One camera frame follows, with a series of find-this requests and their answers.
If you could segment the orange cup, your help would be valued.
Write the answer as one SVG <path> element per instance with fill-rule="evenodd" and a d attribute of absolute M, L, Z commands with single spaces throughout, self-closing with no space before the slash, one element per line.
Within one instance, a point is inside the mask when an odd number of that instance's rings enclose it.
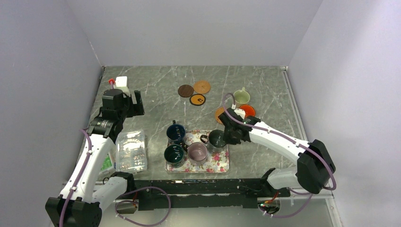
<path fill-rule="evenodd" d="M 244 112 L 245 112 L 245 117 L 249 117 L 249 116 L 254 117 L 254 116 L 256 115 L 255 109 L 254 109 L 252 106 L 250 106 L 250 105 L 241 105 L 241 106 L 239 107 L 239 109 L 244 110 Z"/>

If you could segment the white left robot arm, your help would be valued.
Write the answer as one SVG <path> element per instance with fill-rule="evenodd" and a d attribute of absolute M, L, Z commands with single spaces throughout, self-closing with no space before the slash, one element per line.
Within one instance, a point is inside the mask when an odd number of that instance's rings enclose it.
<path fill-rule="evenodd" d="M 139 90 L 133 94 L 118 88 L 103 93 L 97 116 L 83 131 L 86 143 L 77 165 L 58 197 L 48 198 L 45 210 L 55 227 L 97 227 L 103 211 L 120 195 L 131 198 L 136 192 L 134 177 L 115 172 L 109 182 L 94 190 L 103 162 L 115 147 L 126 118 L 144 115 Z"/>

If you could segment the lilac cup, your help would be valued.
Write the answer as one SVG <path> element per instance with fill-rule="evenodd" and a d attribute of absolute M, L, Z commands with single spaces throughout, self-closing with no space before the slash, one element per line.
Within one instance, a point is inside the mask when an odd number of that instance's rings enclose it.
<path fill-rule="evenodd" d="M 191 145 L 183 144 L 189 162 L 195 166 L 201 166 L 207 161 L 208 149 L 203 142 L 194 142 Z"/>

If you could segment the grey green cup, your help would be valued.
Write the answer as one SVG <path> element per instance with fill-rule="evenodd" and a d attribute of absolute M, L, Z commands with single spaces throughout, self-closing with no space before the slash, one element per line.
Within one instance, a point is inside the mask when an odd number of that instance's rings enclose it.
<path fill-rule="evenodd" d="M 208 135 L 203 134 L 200 136 L 200 140 L 211 154 L 222 152 L 227 145 L 222 130 L 212 130 Z"/>

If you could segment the woven rattan coaster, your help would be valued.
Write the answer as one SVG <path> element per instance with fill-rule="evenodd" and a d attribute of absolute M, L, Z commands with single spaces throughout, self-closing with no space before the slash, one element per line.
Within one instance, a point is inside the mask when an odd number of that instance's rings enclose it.
<path fill-rule="evenodd" d="M 199 80 L 194 83 L 193 89 L 198 94 L 206 94 L 210 91 L 211 85 L 206 80 Z"/>
<path fill-rule="evenodd" d="M 219 107 L 214 114 L 215 120 L 219 123 L 219 124 L 223 124 L 222 121 L 219 119 L 219 116 L 224 113 L 224 108 L 223 107 Z"/>

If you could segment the pale green cup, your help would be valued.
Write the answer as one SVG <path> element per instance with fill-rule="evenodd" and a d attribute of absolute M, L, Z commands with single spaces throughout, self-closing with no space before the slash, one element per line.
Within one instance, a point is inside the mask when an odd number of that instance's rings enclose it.
<path fill-rule="evenodd" d="M 234 92 L 234 99 L 236 107 L 240 107 L 249 103 L 250 94 L 246 91 L 245 87 L 242 87 L 240 90 Z"/>

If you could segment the dark blue cup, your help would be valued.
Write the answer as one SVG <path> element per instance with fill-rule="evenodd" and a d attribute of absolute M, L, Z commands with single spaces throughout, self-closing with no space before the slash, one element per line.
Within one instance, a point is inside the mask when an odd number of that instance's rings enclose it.
<path fill-rule="evenodd" d="M 184 141 L 186 135 L 185 127 L 175 120 L 166 130 L 166 136 L 169 144 L 180 144 Z"/>

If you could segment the dark wooden coaster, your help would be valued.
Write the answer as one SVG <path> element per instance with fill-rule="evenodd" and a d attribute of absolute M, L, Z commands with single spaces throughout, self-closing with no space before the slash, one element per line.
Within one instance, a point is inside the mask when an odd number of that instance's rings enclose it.
<path fill-rule="evenodd" d="M 191 97 L 194 93 L 194 88 L 191 85 L 181 85 L 178 90 L 178 95 L 181 97 Z"/>

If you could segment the orange black-rimmed coaster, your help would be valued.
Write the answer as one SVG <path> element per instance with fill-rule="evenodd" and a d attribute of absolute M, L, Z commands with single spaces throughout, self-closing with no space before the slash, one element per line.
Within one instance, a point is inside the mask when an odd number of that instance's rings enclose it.
<path fill-rule="evenodd" d="M 189 101 L 191 105 L 202 106 L 206 102 L 206 97 L 203 94 L 194 94 Z"/>

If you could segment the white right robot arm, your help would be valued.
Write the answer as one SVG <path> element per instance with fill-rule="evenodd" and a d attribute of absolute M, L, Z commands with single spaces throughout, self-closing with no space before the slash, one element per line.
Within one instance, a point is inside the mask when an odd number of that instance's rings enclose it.
<path fill-rule="evenodd" d="M 328 190 L 335 165 L 323 142 L 296 139 L 286 135 L 260 119 L 250 116 L 242 119 L 232 109 L 219 115 L 224 129 L 224 141 L 230 145 L 242 141 L 265 146 L 290 160 L 294 167 L 271 168 L 261 178 L 261 192 L 274 195 L 284 188 L 301 187 L 311 194 Z"/>

